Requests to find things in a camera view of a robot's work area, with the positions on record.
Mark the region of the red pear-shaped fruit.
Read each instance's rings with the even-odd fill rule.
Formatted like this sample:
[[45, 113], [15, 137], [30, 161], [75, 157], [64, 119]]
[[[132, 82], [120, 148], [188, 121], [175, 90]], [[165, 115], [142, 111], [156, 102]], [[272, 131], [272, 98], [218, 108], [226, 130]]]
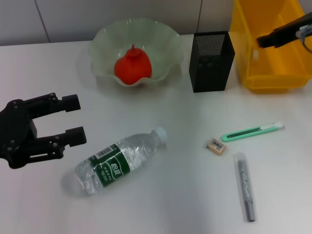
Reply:
[[133, 85], [142, 78], [150, 78], [152, 65], [148, 55], [140, 48], [132, 47], [114, 65], [114, 74], [126, 85]]

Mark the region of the grey pen in clear sleeve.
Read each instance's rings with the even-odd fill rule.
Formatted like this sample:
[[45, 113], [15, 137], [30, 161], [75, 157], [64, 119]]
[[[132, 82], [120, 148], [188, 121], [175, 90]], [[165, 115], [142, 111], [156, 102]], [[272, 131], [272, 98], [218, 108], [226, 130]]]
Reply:
[[243, 153], [238, 152], [234, 154], [233, 158], [243, 219], [245, 222], [255, 222], [256, 215], [247, 157]]

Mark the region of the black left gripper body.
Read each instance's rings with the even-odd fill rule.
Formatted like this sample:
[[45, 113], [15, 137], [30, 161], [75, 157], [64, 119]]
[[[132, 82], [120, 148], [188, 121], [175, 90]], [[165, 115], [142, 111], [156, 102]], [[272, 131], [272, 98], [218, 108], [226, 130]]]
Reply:
[[8, 102], [0, 111], [0, 158], [5, 159], [12, 169], [25, 166], [29, 157], [24, 155], [22, 144], [36, 134], [25, 101], [16, 99]]

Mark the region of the beige eraser with barcode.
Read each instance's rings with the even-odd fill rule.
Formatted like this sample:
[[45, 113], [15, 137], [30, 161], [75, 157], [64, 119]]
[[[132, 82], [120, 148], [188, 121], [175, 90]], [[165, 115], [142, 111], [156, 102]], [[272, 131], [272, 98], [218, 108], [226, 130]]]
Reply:
[[205, 142], [205, 148], [217, 156], [221, 156], [226, 151], [227, 146], [213, 137]]

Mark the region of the yellow plastic storage bin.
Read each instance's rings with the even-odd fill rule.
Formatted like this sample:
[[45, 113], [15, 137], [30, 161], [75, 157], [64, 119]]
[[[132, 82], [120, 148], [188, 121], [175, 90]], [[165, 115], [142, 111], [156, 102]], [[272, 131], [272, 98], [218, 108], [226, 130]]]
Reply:
[[[256, 93], [279, 93], [312, 79], [312, 53], [296, 40], [260, 48], [257, 38], [304, 16], [299, 0], [234, 0], [230, 37], [241, 83]], [[305, 39], [312, 50], [312, 36]], [[253, 59], [257, 50], [259, 59]]]

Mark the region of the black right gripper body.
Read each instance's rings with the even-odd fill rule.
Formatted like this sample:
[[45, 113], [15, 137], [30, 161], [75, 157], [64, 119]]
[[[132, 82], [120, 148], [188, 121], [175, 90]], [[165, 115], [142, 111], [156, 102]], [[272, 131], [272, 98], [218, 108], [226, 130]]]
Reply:
[[312, 36], [312, 12], [288, 23], [287, 43], [299, 39], [305, 43], [305, 38]]

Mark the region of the clear green-label water bottle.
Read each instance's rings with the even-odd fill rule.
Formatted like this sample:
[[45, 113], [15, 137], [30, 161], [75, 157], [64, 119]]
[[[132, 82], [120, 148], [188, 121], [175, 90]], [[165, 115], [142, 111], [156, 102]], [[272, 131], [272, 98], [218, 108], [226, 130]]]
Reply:
[[80, 162], [75, 167], [76, 175], [87, 195], [94, 195], [140, 168], [162, 150], [167, 141], [167, 132], [162, 127], [125, 137]]

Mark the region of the mint green utility knife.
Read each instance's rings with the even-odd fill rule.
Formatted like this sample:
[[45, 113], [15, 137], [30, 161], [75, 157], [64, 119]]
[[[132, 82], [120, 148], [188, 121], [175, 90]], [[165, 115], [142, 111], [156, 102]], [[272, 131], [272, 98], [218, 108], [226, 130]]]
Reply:
[[229, 134], [224, 134], [221, 137], [221, 140], [223, 142], [230, 142], [235, 140], [240, 140], [248, 137], [253, 137], [261, 134], [266, 134], [269, 132], [277, 131], [284, 128], [284, 124], [281, 122], [274, 122], [266, 125], [261, 125], [245, 130], [240, 130], [238, 132], [233, 132]]

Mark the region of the pale green wavy fruit bowl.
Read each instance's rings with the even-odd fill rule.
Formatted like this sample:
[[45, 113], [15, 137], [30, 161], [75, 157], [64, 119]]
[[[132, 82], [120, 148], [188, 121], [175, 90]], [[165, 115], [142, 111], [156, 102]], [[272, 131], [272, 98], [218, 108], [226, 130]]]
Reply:
[[[132, 44], [148, 55], [152, 75], [133, 85], [126, 85], [115, 76], [114, 65]], [[179, 34], [166, 24], [146, 18], [118, 20], [103, 27], [92, 40], [89, 54], [95, 76], [114, 78], [119, 84], [129, 87], [161, 81], [174, 66], [183, 62]]]

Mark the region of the black mesh pen holder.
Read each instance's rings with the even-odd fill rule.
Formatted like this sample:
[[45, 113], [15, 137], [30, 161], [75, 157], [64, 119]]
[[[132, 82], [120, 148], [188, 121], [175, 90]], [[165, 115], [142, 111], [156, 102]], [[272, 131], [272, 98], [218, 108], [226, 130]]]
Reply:
[[195, 33], [189, 64], [193, 92], [224, 91], [234, 56], [229, 32]]

